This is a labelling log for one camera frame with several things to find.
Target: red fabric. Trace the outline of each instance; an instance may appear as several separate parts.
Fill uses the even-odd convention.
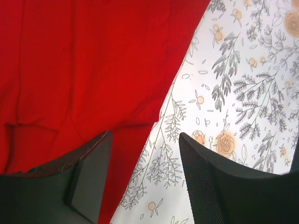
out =
[[[0,172],[112,130],[108,224],[208,3],[0,1]]]

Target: seam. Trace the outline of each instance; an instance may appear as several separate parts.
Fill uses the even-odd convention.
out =
[[[25,4],[26,4],[26,0],[23,0],[23,6],[22,6],[22,16],[21,16],[21,30],[20,30],[20,43],[19,43],[19,72],[18,72],[18,81],[19,81],[19,92],[18,92],[18,96],[17,96],[17,101],[16,101],[16,107],[15,107],[15,115],[16,115],[16,123],[19,123],[19,104],[20,104],[20,100],[21,100],[21,43],[22,43],[22,37],[23,37],[23,29],[24,29],[24,14],[25,14]],[[4,168],[4,172],[7,173],[12,160],[13,160],[13,156],[14,156],[14,129],[12,130],[12,134],[11,134],[11,146],[8,152],[8,158],[7,158],[7,163],[6,166]]]
[[[74,130],[76,131],[77,135],[83,140],[87,141],[84,139],[81,134],[79,133],[78,129],[75,126],[75,123],[73,121],[73,116],[72,116],[72,109],[73,109],[73,103],[74,103],[74,89],[75,89],[75,71],[76,71],[76,57],[75,57],[75,43],[76,43],[76,6],[77,6],[77,0],[73,0],[71,4],[71,35],[72,35],[72,42],[71,42],[71,68],[70,68],[70,73],[71,73],[71,93],[70,93],[70,105],[69,105],[69,112],[70,112],[70,121],[71,124],[74,127]]]

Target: white floral fabric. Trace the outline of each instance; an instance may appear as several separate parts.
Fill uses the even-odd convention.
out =
[[[178,137],[290,170],[299,128],[299,0],[212,0],[112,224],[193,224]]]

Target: orange rose print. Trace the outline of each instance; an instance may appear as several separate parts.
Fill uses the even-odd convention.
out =
[[[297,12],[289,12],[285,17],[285,30],[293,37],[299,37],[299,15]]]
[[[292,0],[292,6],[295,10],[299,11],[299,0]]]
[[[192,135],[192,138],[194,138],[201,145],[205,144],[205,135],[201,131],[195,131]]]
[[[217,152],[222,156],[229,157],[235,149],[234,139],[227,134],[219,135],[216,139],[218,140]]]

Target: orange flower print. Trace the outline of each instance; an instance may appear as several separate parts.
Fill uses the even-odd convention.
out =
[[[205,99],[202,96],[197,97],[197,103],[198,104],[203,104]]]
[[[217,139],[217,145],[216,145],[217,152],[222,156],[229,157],[235,149],[234,139],[226,133],[220,134],[216,139]]]
[[[242,24],[241,24],[241,21],[240,21],[240,19],[242,18],[242,12],[239,11],[238,9],[234,9],[231,16],[233,16],[235,18],[234,23],[236,21],[238,21],[240,26],[242,27]]]
[[[299,0],[292,0],[293,9],[299,11]]]
[[[293,37],[299,37],[299,15],[297,12],[289,12],[285,17],[285,30]]]
[[[154,202],[149,203],[149,210],[153,211],[156,209],[156,204]]]
[[[205,144],[205,135],[201,131],[195,131],[192,134],[192,138],[195,139],[199,144]]]
[[[261,60],[260,60],[260,63],[263,65],[265,64],[267,61],[266,61],[266,58],[265,57],[261,57]]]
[[[257,67],[257,61],[256,61],[256,59],[251,58],[251,59],[249,59],[249,60],[246,59],[246,61],[247,61],[247,63],[250,65],[250,69],[251,69],[251,71],[253,71],[253,69]]]
[[[285,87],[286,87],[287,89],[289,89],[290,86],[291,86],[290,82],[285,82]]]
[[[246,7],[246,9],[248,8],[248,6],[251,6],[250,0],[244,0],[244,6]]]
[[[281,158],[286,154],[286,148],[284,147],[284,144],[282,144],[282,146],[279,147],[279,149],[280,149],[280,158]]]
[[[222,41],[223,39],[223,34],[221,32],[223,27],[219,27],[217,24],[215,24],[213,26],[213,30],[210,29],[210,31],[212,32],[212,34],[214,35],[213,38],[213,48],[215,47],[215,43],[219,43],[219,41]]]

